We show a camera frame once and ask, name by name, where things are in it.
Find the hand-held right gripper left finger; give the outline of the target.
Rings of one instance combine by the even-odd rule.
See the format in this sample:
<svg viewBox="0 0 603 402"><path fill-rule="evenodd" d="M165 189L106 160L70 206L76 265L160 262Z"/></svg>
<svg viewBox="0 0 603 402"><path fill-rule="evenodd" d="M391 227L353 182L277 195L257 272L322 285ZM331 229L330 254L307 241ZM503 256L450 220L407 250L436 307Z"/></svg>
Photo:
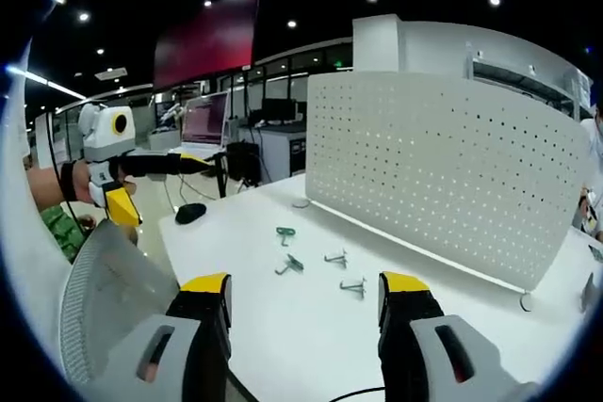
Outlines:
<svg viewBox="0 0 603 402"><path fill-rule="evenodd" d="M223 401L231 357L232 277L197 277L108 353L93 401Z"/></svg>

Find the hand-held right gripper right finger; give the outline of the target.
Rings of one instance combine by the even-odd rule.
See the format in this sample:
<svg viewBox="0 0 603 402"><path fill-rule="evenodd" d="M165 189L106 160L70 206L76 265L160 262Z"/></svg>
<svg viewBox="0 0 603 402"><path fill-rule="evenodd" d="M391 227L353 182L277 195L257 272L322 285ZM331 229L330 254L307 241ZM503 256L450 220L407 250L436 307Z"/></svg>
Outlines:
<svg viewBox="0 0 603 402"><path fill-rule="evenodd" d="M502 366L498 348L458 315L446 315L416 277L379 275L378 355L387 401L529 401L534 382Z"/></svg>

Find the person's left hand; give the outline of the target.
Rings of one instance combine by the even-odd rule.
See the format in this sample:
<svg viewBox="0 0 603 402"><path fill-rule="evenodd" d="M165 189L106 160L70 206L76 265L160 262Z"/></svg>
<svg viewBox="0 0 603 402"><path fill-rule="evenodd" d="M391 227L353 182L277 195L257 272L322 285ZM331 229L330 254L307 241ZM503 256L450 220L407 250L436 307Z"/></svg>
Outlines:
<svg viewBox="0 0 603 402"><path fill-rule="evenodd" d="M94 200L90 195L90 171L84 160L73 163L72 176L76 199L87 204L94 204Z"/></svg>

